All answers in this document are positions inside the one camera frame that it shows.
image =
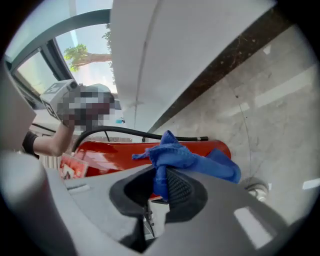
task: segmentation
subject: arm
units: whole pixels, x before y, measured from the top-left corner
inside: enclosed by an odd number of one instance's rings
[[[53,137],[37,137],[33,143],[33,150],[47,156],[59,157],[68,149],[75,127],[59,125]]]

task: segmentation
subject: gray floor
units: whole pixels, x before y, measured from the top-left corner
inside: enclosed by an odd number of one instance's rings
[[[319,65],[297,27],[270,44],[161,126],[176,136],[225,142],[241,180],[270,186],[266,201],[291,224],[306,215],[320,178]]]

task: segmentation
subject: tree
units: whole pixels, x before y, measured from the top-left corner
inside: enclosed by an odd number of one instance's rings
[[[106,46],[111,53],[111,30],[110,24],[106,26],[107,32],[103,34],[102,38],[106,39]],[[93,62],[109,62],[109,66],[112,74],[114,69],[112,66],[112,58],[109,53],[90,53],[84,44],[78,44],[75,47],[69,47],[64,51],[64,59],[66,61],[71,61],[70,70],[77,72],[79,67],[93,63]]]

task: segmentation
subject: blue rag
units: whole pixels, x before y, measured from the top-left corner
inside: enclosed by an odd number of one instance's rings
[[[181,145],[176,137],[167,130],[159,145],[147,148],[143,154],[133,154],[132,159],[149,157],[155,167],[153,192],[168,200],[166,167],[187,169],[238,183],[241,178],[240,168],[219,149],[212,150],[206,157],[191,153]]]

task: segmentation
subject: white wall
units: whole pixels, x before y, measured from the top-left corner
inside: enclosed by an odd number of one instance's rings
[[[128,128],[148,131],[208,64],[274,4],[272,0],[115,1],[112,59]]]

